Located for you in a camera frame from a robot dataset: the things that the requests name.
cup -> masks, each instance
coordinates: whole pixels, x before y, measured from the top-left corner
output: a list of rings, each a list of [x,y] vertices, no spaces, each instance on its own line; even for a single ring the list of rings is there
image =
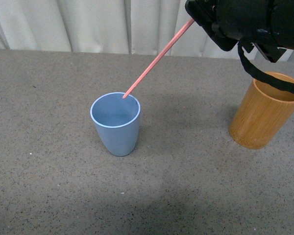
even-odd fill
[[[294,78],[266,72],[294,83]],[[253,79],[230,125],[232,138],[240,145],[259,149],[274,137],[294,112],[294,94]]]
[[[125,156],[135,147],[140,126],[141,105],[122,92],[99,97],[90,108],[95,128],[104,146],[115,156]]]

table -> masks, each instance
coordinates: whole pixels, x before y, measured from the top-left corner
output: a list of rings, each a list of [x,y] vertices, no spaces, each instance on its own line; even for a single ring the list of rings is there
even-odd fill
[[[153,59],[0,50],[0,235],[294,234],[294,115],[263,149],[234,142],[252,81],[238,60],[164,57],[132,93],[134,151],[105,149],[92,103]]]

orange cup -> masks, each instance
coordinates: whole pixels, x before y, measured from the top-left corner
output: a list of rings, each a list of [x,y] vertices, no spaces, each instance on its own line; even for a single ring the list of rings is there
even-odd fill
[[[294,83],[294,78],[287,75],[266,73]],[[293,93],[253,79],[232,120],[230,134],[238,144],[259,149],[266,146],[293,113]]]

pink straw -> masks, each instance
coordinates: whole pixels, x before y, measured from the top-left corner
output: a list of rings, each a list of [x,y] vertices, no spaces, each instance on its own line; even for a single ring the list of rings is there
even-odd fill
[[[134,88],[142,81],[142,79],[149,73],[149,71],[159,62],[159,60],[168,52],[168,50],[176,43],[177,40],[186,32],[186,30],[194,23],[194,19],[190,18],[186,24],[178,31],[178,33],[171,39],[166,47],[157,55],[157,57],[151,62],[147,69],[140,75],[140,77],[134,82],[134,84],[123,95],[123,99],[128,96],[134,90]]]

curtain fold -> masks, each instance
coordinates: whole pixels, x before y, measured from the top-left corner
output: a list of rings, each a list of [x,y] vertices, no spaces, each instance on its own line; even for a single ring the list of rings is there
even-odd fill
[[[185,1],[0,0],[0,48],[156,55],[190,18]],[[237,47],[222,51],[196,23],[167,55],[239,58]],[[256,49],[246,56],[261,58]]]

